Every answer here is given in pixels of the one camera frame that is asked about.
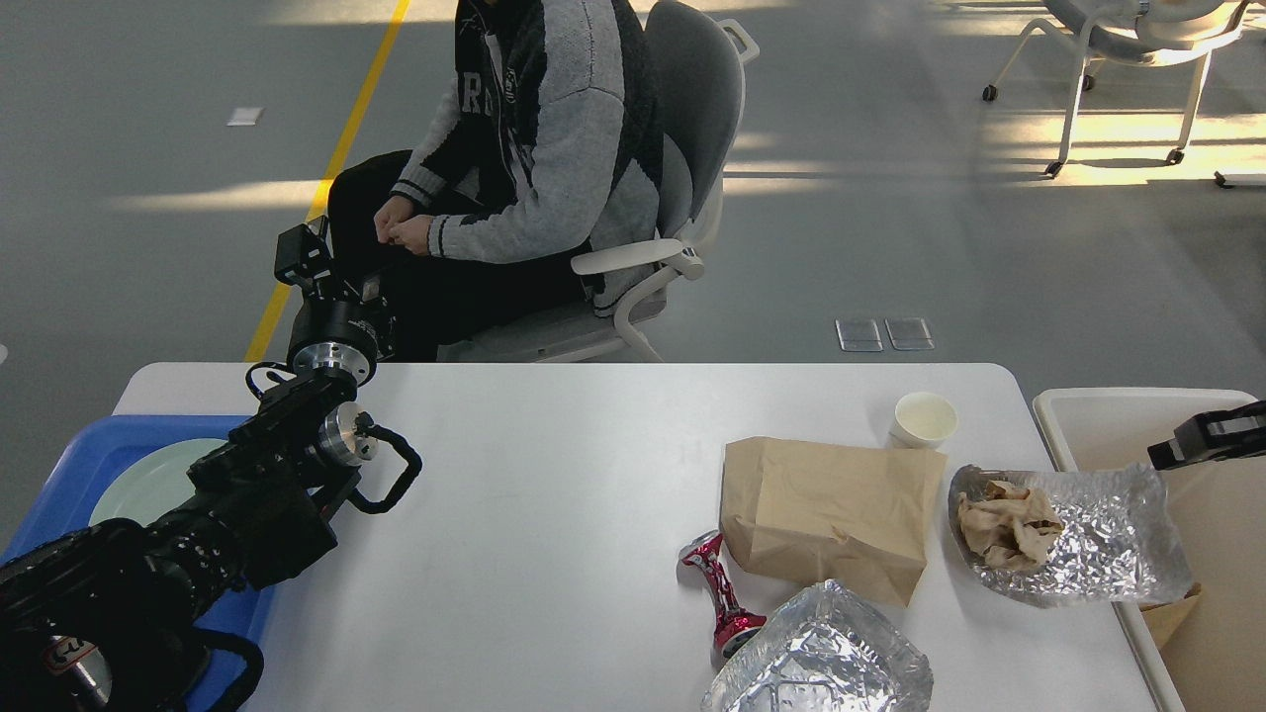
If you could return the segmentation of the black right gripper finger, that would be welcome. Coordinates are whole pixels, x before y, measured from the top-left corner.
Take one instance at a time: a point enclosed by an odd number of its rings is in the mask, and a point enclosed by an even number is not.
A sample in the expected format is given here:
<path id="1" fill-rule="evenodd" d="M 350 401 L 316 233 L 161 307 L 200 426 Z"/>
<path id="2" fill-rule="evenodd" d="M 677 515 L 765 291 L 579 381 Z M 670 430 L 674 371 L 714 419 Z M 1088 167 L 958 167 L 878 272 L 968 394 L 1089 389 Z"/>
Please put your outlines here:
<path id="1" fill-rule="evenodd" d="M 1206 461 L 1256 457 L 1263 452 L 1263 400 L 1236 409 L 1203 410 L 1177 424 L 1170 440 L 1147 448 L 1157 473 Z"/>

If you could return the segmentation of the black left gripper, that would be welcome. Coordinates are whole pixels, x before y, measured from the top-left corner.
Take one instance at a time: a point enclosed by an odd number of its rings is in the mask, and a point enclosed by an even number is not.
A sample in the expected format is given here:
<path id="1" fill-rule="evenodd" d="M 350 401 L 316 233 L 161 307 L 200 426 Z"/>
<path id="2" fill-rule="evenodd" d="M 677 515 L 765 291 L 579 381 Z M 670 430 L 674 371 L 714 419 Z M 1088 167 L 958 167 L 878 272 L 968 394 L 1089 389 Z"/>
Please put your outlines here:
<path id="1" fill-rule="evenodd" d="M 304 296 L 291 326 L 287 366 L 295 374 L 335 369 L 363 385 L 376 374 L 377 362 L 398 351 L 392 307 L 379 274 L 362 280 L 361 303 L 349 302 L 352 289 L 335 271 L 328 239 L 328 215 L 277 234 L 273 275 Z"/>

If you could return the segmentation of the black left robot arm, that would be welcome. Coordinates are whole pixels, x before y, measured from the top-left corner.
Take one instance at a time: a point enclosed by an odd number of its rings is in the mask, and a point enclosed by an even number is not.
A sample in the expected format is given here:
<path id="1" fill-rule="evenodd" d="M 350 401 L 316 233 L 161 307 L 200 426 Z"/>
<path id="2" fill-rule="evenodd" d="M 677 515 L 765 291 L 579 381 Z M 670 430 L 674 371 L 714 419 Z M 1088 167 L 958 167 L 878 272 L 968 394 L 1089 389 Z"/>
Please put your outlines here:
<path id="1" fill-rule="evenodd" d="M 303 290 L 286 362 L 258 409 L 187 469 L 194 492 L 152 524 L 110 518 L 3 568 L 5 711 L 184 711 L 213 652 L 243 670 L 210 704 L 241 709 L 265 668 L 257 644 L 203 628 L 227 590 L 265 589 L 335 547 L 351 504 L 392 509 L 422 473 L 406 438 L 357 404 L 392 355 L 377 283 L 346 280 L 327 217 L 280 234 L 276 279 Z"/>

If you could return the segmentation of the person left hand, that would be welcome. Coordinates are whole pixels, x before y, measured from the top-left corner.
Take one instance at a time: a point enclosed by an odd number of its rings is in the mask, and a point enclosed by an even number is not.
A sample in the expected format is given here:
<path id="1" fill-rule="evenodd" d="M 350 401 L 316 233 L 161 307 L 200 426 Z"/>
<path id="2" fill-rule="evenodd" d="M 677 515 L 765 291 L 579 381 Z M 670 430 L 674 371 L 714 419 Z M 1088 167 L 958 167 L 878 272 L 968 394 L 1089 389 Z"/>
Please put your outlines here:
<path id="1" fill-rule="evenodd" d="M 425 257 L 430 255 L 430 222 L 432 215 L 415 215 L 408 220 L 398 222 L 386 231 L 387 243 L 398 246 L 414 256 Z"/>

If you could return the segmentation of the person right hand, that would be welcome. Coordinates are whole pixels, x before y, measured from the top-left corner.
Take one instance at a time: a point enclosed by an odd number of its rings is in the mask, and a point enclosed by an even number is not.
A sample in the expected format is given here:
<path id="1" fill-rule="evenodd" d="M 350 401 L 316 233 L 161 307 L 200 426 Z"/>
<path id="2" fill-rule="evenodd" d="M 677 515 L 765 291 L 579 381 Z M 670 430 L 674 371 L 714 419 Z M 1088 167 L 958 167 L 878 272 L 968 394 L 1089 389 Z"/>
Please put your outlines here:
<path id="1" fill-rule="evenodd" d="M 411 220 L 414 217 L 414 203 L 408 196 L 390 195 L 384 207 L 373 215 L 373 231 L 380 245 L 392 243 L 394 226 Z"/>

